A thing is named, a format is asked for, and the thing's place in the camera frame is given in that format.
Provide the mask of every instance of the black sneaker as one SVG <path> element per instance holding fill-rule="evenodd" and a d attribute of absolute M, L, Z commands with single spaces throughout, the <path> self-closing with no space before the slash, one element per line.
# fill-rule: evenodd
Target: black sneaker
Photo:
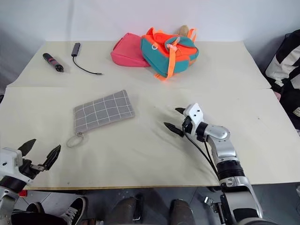
<path fill-rule="evenodd" d="M 60 217 L 63 218 L 67 225 L 77 225 L 83 216 L 86 200 L 84 197 L 77 198 Z"/>
<path fill-rule="evenodd" d="M 44 208 L 40 202 L 30 203 L 26 209 L 27 212 L 45 213 Z"/>

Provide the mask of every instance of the white shoelace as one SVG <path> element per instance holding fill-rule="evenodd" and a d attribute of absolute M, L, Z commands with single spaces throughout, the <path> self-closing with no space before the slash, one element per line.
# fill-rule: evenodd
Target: white shoelace
<path fill-rule="evenodd" d="M 72 225 L 72 221 L 76 215 L 78 210 L 72 207 L 69 207 L 66 212 L 64 212 L 60 217 L 63 218 L 67 225 Z"/>

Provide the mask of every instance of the orange strap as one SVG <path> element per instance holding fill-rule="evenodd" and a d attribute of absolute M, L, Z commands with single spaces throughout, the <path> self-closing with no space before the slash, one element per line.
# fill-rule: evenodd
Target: orange strap
<path fill-rule="evenodd" d="M 192 39 L 193 42 L 195 42 L 196 37 L 197 37 L 196 29 L 194 29 L 194 28 L 193 28 L 193 29 L 190 29 L 190 30 L 188 31 L 188 33 L 187 33 L 187 37 L 188 37 L 189 39 Z"/>
<path fill-rule="evenodd" d="M 166 79 L 170 78 L 173 76 L 174 74 L 174 69 L 175 69 L 175 63 L 176 63 L 176 51 L 177 51 L 177 43 L 179 41 L 179 38 L 177 38 L 172 44 L 168 44 L 167 46 L 169 47 L 169 67 L 168 67 L 168 73 L 167 73 L 167 77 L 163 77 L 160 74 L 155 74 L 154 76 L 161 80 L 161 81 L 165 81 Z"/>

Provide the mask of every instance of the black cable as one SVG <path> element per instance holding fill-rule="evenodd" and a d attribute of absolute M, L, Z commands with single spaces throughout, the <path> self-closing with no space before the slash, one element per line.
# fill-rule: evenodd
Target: black cable
<path fill-rule="evenodd" d="M 208 158 L 210 158 L 210 161 L 211 161 L 211 164 L 212 164 L 212 169 L 214 170 L 215 174 L 218 174 L 218 173 L 217 173 L 217 169 L 216 169 L 216 167 L 215 167 L 213 161 L 211 160 L 210 152 L 208 151 L 208 147 L 207 147 L 206 141 L 204 141 L 204 145 L 205 145 L 205 148 L 206 148 L 206 152 L 207 152 Z"/>
<path fill-rule="evenodd" d="M 80 69 L 84 70 L 85 72 L 88 72 L 88 73 L 90 73 L 90 74 L 103 75 L 103 73 L 93 73 L 93 72 L 90 72 L 90 71 L 88 71 L 88 70 L 86 70 L 86 69 L 80 67 L 79 65 L 77 65 L 77 63 L 75 62 L 75 59 L 74 59 L 74 58 L 75 58 L 75 57 L 73 56 L 73 62 L 74 62 L 74 64 L 75 64 L 77 67 L 79 67 Z"/>
<path fill-rule="evenodd" d="M 213 164 L 212 161 L 210 161 L 210 159 L 206 156 L 206 154 L 202 151 L 202 149 L 187 135 L 186 131 L 185 131 L 185 126 L 184 124 L 182 125 L 182 132 L 185 135 L 185 137 L 187 137 L 187 139 L 202 153 L 202 155 L 205 157 L 205 159 L 208 161 L 208 163 L 210 164 L 210 166 L 212 167 L 213 171 L 215 172 L 216 176 L 218 177 L 218 173 L 215 169 L 215 166 Z"/>

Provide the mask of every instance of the black and white bag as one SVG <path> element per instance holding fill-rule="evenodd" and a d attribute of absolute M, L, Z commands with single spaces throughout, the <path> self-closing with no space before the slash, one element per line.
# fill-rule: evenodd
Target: black and white bag
<path fill-rule="evenodd" d="M 265 71 L 296 129 L 300 129 L 300 30 L 287 35 Z"/>

